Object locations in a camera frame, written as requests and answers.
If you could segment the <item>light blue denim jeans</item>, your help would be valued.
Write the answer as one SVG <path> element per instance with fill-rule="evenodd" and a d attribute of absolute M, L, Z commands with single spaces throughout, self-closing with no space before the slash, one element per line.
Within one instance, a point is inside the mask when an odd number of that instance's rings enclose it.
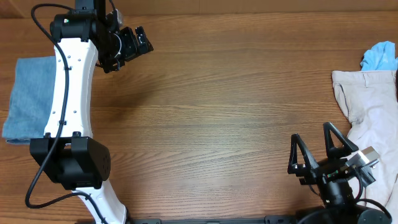
<path fill-rule="evenodd" d="M 9 113 L 2 138 L 9 144 L 29 144 L 42 138 L 50 116 L 55 85 L 54 56 L 20 58 L 15 69 Z"/>

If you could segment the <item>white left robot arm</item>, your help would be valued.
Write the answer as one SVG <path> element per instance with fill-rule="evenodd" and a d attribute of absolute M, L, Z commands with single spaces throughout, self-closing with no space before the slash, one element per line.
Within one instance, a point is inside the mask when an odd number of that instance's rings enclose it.
<path fill-rule="evenodd" d="M 121 13 L 82 4 L 55 16 L 46 31 L 54 45 L 55 84 L 49 120 L 30 154 L 67 197 L 80 198 L 94 223 L 131 223 L 128 209 L 109 180 L 109 149 L 93 139 L 91 87 L 96 67 L 118 71 L 126 62 L 152 51 L 142 27 L 124 27 Z"/>

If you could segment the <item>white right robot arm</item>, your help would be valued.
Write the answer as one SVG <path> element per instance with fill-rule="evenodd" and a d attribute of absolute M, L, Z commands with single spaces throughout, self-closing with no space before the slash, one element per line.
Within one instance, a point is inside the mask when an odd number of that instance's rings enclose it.
<path fill-rule="evenodd" d="M 392 215 L 379 202 L 362 198 L 376 181 L 371 167 L 379 162 L 373 147 L 362 151 L 331 123 L 323 124 L 327 158 L 318 162 L 299 136 L 291 135 L 287 172 L 301 185 L 318 187 L 322 207 L 299 210 L 295 223 L 392 223 Z"/>

